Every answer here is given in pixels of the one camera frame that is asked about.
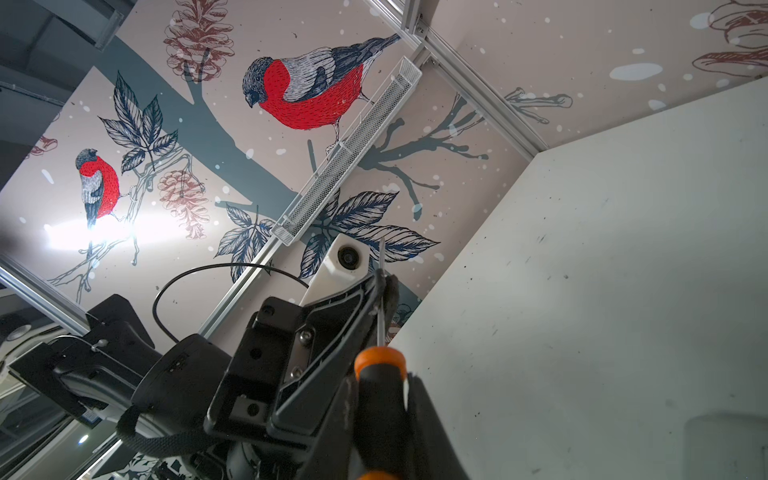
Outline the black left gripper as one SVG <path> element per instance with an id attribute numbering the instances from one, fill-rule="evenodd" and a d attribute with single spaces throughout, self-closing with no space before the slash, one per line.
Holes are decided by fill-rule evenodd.
<path id="1" fill-rule="evenodd" d="M 398 309 L 400 282 L 381 270 L 333 296 L 299 306 L 269 297 L 253 313 L 204 419 L 219 440 L 263 456 L 305 456 L 341 381 L 368 343 L 383 300 L 382 344 Z M 308 364 L 285 384 L 298 332 L 314 333 Z"/>

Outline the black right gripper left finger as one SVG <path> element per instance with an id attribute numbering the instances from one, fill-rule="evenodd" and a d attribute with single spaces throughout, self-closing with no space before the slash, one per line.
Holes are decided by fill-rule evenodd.
<path id="1" fill-rule="evenodd" d="M 300 479 L 348 479 L 353 450 L 358 382 L 354 374 L 341 381 L 320 427 Z"/>

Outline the orange black screwdriver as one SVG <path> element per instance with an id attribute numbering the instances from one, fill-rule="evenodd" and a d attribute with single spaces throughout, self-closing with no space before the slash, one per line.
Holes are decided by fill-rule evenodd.
<path id="1" fill-rule="evenodd" d="M 404 402 L 405 357 L 387 344 L 387 299 L 377 309 L 375 345 L 354 362 L 358 411 L 353 446 L 353 479 L 403 479 L 406 476 L 408 418 Z"/>

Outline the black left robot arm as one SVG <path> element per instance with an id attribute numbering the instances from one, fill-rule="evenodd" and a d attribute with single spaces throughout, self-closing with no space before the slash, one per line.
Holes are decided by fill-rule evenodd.
<path id="1" fill-rule="evenodd" d="M 151 458 L 179 458 L 200 479 L 348 479 L 403 475 L 401 356 L 374 337 L 397 280 L 370 274 L 305 306 L 271 297 L 234 354 L 191 335 L 160 354 L 131 304 L 112 296 L 91 331 L 40 344 L 12 375 L 87 425 Z"/>

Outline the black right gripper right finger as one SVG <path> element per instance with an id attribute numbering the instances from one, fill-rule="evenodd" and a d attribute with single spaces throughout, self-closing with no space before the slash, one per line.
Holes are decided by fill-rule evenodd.
<path id="1" fill-rule="evenodd" d="M 410 439 L 406 447 L 407 479 L 463 479 L 463 468 L 421 378 L 409 373 L 406 411 Z"/>

